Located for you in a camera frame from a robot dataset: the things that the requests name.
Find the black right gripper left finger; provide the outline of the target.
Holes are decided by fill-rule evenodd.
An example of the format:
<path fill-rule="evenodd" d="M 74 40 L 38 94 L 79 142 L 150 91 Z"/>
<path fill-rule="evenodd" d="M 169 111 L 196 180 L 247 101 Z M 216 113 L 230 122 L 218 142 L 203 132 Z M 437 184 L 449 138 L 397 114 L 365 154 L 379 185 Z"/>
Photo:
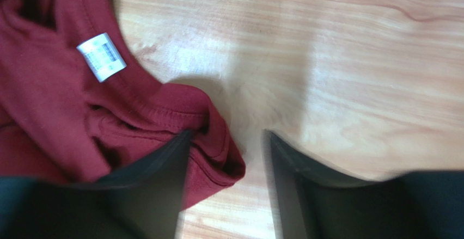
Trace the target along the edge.
<path fill-rule="evenodd" d="M 174 238 L 191 136 L 93 183 L 1 178 L 1 238 Z"/>

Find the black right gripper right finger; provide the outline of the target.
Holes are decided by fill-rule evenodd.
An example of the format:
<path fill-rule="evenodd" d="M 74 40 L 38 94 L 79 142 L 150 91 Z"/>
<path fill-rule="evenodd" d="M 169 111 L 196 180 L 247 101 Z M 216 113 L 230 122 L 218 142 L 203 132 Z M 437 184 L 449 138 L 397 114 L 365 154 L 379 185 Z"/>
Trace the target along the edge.
<path fill-rule="evenodd" d="M 375 182 L 336 171 L 266 134 L 278 238 L 463 238 L 463 171 Z"/>

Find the dark red t shirt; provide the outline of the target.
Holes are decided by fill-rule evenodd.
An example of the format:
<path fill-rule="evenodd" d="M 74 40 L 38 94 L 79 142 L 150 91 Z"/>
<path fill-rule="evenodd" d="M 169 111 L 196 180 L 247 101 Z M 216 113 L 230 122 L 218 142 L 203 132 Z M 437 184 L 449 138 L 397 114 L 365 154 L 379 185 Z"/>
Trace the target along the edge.
<path fill-rule="evenodd" d="M 145 71 L 111 0 L 1 0 L 1 175 L 93 182 L 184 130 L 188 208 L 246 172 L 210 98 Z"/>

